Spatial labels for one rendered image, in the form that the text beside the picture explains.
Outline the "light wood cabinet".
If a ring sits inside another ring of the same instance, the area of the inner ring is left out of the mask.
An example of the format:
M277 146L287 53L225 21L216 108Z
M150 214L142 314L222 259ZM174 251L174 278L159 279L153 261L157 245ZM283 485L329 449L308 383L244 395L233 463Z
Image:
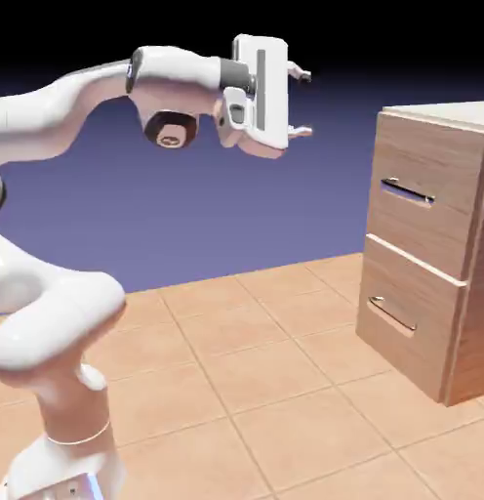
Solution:
M484 396L484 102L379 113L356 331L433 400Z

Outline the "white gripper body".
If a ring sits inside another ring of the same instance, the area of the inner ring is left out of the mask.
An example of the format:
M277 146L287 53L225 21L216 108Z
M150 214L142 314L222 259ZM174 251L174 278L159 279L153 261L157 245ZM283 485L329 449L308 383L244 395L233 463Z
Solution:
M239 34L233 40L235 58L248 66L256 92L247 101L247 125L241 149L288 147L288 44L280 38Z

